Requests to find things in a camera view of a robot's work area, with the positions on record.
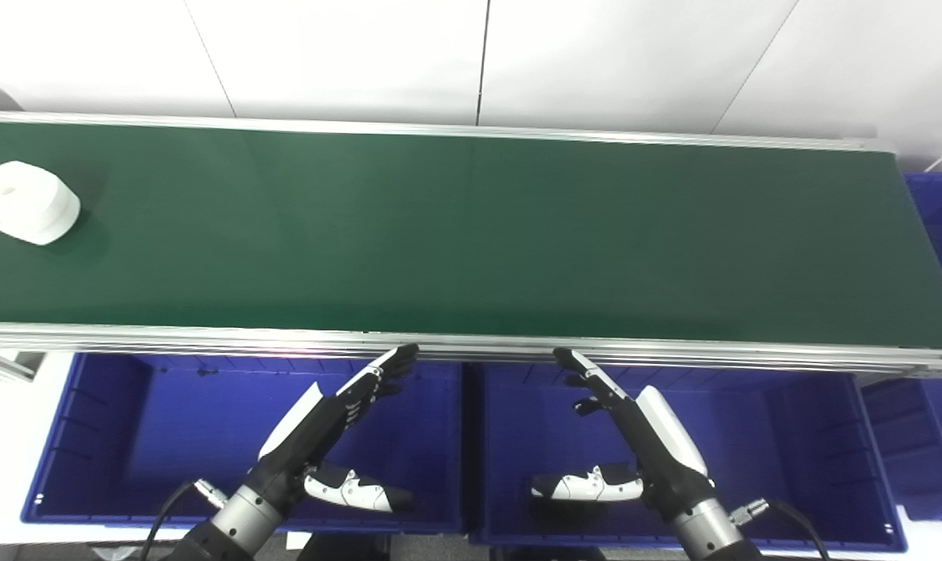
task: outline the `robotic hand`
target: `robotic hand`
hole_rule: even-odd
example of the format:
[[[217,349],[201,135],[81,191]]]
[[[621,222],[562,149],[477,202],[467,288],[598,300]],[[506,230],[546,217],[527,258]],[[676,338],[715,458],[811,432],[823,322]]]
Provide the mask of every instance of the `robotic hand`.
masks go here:
[[[567,383],[593,394],[575,402],[574,410],[579,415],[607,411],[642,472],[609,464],[569,475],[539,475],[532,482],[534,496],[598,502],[642,498],[673,529],[689,558],[762,558],[717,501],[702,455],[660,391],[648,386],[633,399],[580,352],[557,348],[553,354],[561,367],[577,373]]]
[[[410,509],[409,492],[357,476],[324,457],[378,397],[400,391],[397,380],[410,372],[417,353],[416,344],[391,349],[335,395],[326,397],[312,384],[267,438],[258,463],[231,499],[207,490],[221,510],[190,530],[169,560],[250,561],[306,496],[368,510]]]

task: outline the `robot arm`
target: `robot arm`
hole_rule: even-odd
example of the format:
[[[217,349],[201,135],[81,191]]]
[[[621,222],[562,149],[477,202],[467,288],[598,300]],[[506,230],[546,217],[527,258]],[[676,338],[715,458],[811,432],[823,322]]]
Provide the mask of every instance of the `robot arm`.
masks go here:
[[[639,497],[673,529],[691,559],[760,559],[758,548],[717,501],[706,462],[657,388],[645,387],[633,399],[580,352],[557,348],[553,354],[561,367],[575,372],[568,384],[593,394],[575,402],[574,410],[579,415],[607,411],[639,459],[641,473],[627,475],[617,466],[610,477],[605,466],[595,466],[587,475],[567,475],[553,485],[541,476],[534,480],[535,495],[600,502]]]
[[[396,380],[410,372],[417,353],[414,344],[391,349],[335,395],[326,397],[317,384],[309,387],[267,438],[242,486],[226,500],[215,495],[224,506],[190,530],[169,560],[249,561],[306,495],[368,510],[410,508],[407,491],[323,461],[378,397],[399,391]]]

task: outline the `cable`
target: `cable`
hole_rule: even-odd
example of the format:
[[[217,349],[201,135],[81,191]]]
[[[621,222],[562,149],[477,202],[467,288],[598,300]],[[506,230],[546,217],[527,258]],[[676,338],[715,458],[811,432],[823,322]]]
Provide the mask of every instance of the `cable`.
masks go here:
[[[784,515],[789,516],[799,525],[803,526],[803,529],[806,530],[806,533],[810,534],[810,539],[813,540],[813,543],[817,546],[817,551],[820,552],[820,558],[823,561],[831,561],[831,555],[827,554],[827,546],[824,545],[824,540],[820,539],[820,536],[817,535],[817,529],[813,528],[813,525],[810,524],[810,520],[806,518],[806,515],[799,512],[792,505],[785,503],[777,499],[766,499],[766,502],[769,503],[769,506],[781,511]]]
[[[158,528],[162,525],[162,522],[165,522],[165,517],[169,514],[172,505],[179,500],[179,497],[182,497],[186,491],[189,491],[193,488],[193,481],[183,482],[179,487],[176,487],[176,490],[169,495],[169,498],[162,503],[160,508],[160,513],[156,515],[156,521],[153,522],[153,527],[149,530],[149,537],[146,537],[146,543],[142,546],[142,553],[139,554],[139,561],[147,561],[149,559],[149,551],[153,548],[153,542],[156,541],[156,532]]]

